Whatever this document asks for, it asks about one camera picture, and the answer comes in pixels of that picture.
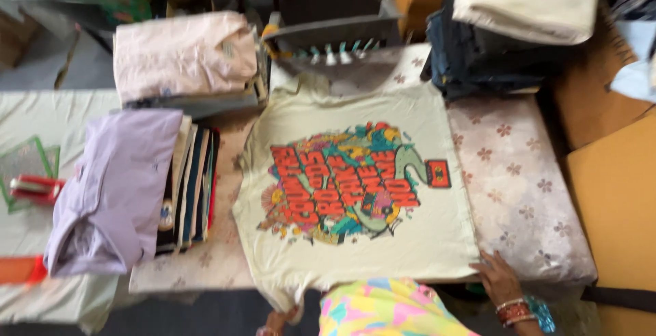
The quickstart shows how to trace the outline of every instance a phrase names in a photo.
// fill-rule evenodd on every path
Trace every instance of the hand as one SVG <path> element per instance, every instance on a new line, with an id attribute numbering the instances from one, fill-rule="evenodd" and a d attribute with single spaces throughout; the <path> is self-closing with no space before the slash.
<path id="1" fill-rule="evenodd" d="M 473 263 L 469 265 L 477 270 L 483 286 L 495 306 L 500 306 L 506 301 L 522 298 L 520 282 L 513 269 L 506 263 L 497 250 L 494 256 L 481 251 L 481 256 L 489 265 L 483 263 Z"/>
<path id="2" fill-rule="evenodd" d="M 285 322 L 290 321 L 296 315 L 296 312 L 299 311 L 299 307 L 294 307 L 289 313 L 278 313 L 275 310 L 272 310 L 269 313 L 269 316 L 266 318 L 266 326 L 269 330 L 277 333 L 278 335 L 283 334 L 283 327 Z"/>

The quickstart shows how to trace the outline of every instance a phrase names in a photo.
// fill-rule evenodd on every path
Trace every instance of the pink folded shirt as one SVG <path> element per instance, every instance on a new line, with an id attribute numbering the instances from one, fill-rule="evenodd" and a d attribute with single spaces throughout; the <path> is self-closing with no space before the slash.
<path id="1" fill-rule="evenodd" d="M 114 80 L 123 104 L 242 91 L 256 71 L 255 38 L 237 12 L 154 19 L 116 30 Z"/>
<path id="2" fill-rule="evenodd" d="M 86 126 L 76 174 L 54 205 L 43 263 L 51 276 L 127 273 L 155 256 L 182 112 L 124 110 Z"/>

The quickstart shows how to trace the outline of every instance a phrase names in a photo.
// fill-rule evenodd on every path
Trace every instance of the floor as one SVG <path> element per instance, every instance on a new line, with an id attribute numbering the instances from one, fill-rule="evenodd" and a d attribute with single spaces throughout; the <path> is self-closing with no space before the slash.
<path id="1" fill-rule="evenodd" d="M 284 0 L 287 24 L 377 13 L 380 0 Z M 271 7 L 258 8 L 267 21 Z M 0 91 L 45 89 L 112 89 L 112 58 L 88 35 L 78 33 L 63 40 L 42 32 L 12 71 L 0 72 Z M 445 298 L 447 306 L 467 327 L 483 336 L 513 335 L 496 321 L 490 307 L 471 307 Z M 265 323 L 270 306 L 256 291 L 203 293 L 192 305 L 151 298 L 129 308 L 114 310 L 101 336 L 229 335 L 249 336 Z M 552 308 L 554 335 L 599 335 L 594 304 L 563 301 Z M 317 335 L 319 293 L 306 295 L 301 323 L 285 335 Z M 82 335 L 72 325 L 23 324 L 0 327 L 0 336 Z"/>

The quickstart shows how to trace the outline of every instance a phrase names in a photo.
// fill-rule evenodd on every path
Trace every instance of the floral tablecloth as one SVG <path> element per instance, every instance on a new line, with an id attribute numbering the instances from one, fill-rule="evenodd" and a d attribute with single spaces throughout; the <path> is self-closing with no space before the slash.
<path id="1" fill-rule="evenodd" d="M 349 65 L 274 63 L 271 87 L 299 72 L 331 79 L 335 96 L 416 85 L 429 44 L 370 52 Z M 465 99 L 448 109 L 480 248 L 498 249 L 522 280 L 558 285 L 594 281 L 595 264 L 532 96 Z M 221 130 L 214 227 L 184 255 L 133 270 L 131 293 L 255 288 L 230 214 L 242 181 L 237 157 L 257 113 L 212 120 Z"/>

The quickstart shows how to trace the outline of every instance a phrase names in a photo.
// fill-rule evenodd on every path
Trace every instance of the lavender folded shirt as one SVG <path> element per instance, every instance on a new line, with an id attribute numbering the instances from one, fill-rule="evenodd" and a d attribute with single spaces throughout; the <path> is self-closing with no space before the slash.
<path id="1" fill-rule="evenodd" d="M 51 276 L 127 273 L 155 256 L 182 112 L 124 110 L 86 125 L 76 175 L 54 205 L 43 263 Z"/>

